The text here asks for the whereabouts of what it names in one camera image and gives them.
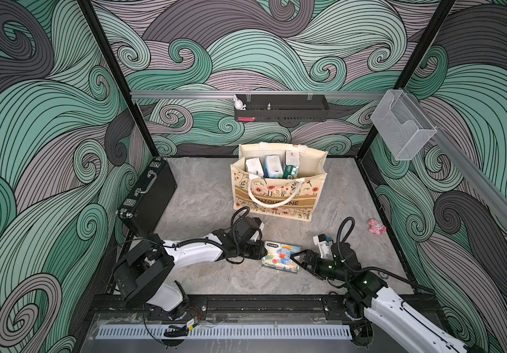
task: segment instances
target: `swirl patterned wall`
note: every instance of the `swirl patterned wall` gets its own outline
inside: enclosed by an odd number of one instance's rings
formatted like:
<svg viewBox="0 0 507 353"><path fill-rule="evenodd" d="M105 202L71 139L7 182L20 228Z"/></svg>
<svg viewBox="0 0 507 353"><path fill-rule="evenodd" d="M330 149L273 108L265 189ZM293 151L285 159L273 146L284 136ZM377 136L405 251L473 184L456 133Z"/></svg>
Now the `swirl patterned wall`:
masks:
<svg viewBox="0 0 507 353"><path fill-rule="evenodd" d="M507 197L507 1L450 14L407 88ZM433 142L394 161L378 137L363 162L416 279L435 289L456 335L507 352L507 230L494 210Z"/></svg>
<svg viewBox="0 0 507 353"><path fill-rule="evenodd" d="M469 0L480 4L483 0ZM385 91L437 1L94 0L133 90ZM259 141L355 155L371 101L332 101L325 123L237 123L231 101L144 99L164 155L232 155Z"/></svg>
<svg viewBox="0 0 507 353"><path fill-rule="evenodd" d="M149 152L102 59L76 0L0 0L0 352L71 351L124 238Z"/></svg>

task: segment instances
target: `tissue box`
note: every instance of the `tissue box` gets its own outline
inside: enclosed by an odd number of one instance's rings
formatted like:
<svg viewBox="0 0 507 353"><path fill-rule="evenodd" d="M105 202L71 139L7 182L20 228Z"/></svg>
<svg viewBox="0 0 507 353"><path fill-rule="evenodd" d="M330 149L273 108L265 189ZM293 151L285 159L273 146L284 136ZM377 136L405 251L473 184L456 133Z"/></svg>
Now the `tissue box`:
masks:
<svg viewBox="0 0 507 353"><path fill-rule="evenodd" d="M299 266L291 260L291 254L299 252L300 246L266 241L265 249L267 250L267 255L261 260L263 267L292 273L299 272Z"/></svg>
<svg viewBox="0 0 507 353"><path fill-rule="evenodd" d="M261 166L261 160L259 160L259 158L246 159L245 171L263 178L263 166Z"/></svg>
<svg viewBox="0 0 507 353"><path fill-rule="evenodd" d="M281 179L283 177L283 167L278 155L267 156L265 158L266 177L271 179Z"/></svg>
<svg viewBox="0 0 507 353"><path fill-rule="evenodd" d="M285 153L285 170L283 179L296 179L299 174L300 156L296 151L287 151Z"/></svg>

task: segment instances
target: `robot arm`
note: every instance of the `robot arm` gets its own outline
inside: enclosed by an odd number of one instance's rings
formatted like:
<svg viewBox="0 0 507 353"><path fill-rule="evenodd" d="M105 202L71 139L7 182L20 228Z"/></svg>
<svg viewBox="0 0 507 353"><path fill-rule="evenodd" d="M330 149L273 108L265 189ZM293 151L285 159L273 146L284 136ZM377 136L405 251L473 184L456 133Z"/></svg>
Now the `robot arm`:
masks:
<svg viewBox="0 0 507 353"><path fill-rule="evenodd" d="M377 297L371 300L371 307L363 309L363 315L408 352L469 351L463 342L442 331L389 287L377 292Z"/></svg>
<svg viewBox="0 0 507 353"><path fill-rule="evenodd" d="M468 348L441 330L405 303L379 276L361 269L348 243L334 244L331 252L332 260L322 258L312 250L293 254L291 259L319 279L344 281L348 292L344 294L343 305L351 318L364 317L376 324L410 353L483 352L479 347Z"/></svg>
<svg viewBox="0 0 507 353"><path fill-rule="evenodd" d="M267 255L260 240L263 229L259 218L242 215L235 224L232 218L230 230L215 230L203 238L163 241L151 234L114 265L122 299L127 306L149 303L161 307L177 318L187 308L188 298L177 281L164 283L169 273L176 268L233 257L260 260Z"/></svg>

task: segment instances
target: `black briefcase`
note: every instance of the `black briefcase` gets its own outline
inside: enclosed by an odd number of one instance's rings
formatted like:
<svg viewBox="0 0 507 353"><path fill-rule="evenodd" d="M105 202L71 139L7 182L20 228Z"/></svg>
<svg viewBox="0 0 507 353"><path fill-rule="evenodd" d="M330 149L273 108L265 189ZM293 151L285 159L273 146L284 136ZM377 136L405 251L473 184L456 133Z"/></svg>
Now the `black briefcase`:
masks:
<svg viewBox="0 0 507 353"><path fill-rule="evenodd" d="M116 214L135 236L145 238L155 229L176 188L167 160L155 157Z"/></svg>

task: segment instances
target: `wall-mounted basket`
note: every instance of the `wall-mounted basket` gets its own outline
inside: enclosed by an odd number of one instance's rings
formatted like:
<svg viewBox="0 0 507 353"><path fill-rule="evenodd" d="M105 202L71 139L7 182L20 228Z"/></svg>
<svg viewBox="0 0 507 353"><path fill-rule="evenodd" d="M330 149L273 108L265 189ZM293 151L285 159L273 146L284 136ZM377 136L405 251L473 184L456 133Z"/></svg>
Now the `wall-mounted basket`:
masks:
<svg viewBox="0 0 507 353"><path fill-rule="evenodd" d="M371 121L395 160L413 159L436 133L419 101L404 90L388 90Z"/></svg>
<svg viewBox="0 0 507 353"><path fill-rule="evenodd" d="M234 109L236 121L326 121L330 109L323 94L253 94L249 101L236 96L245 104L245 110Z"/></svg>

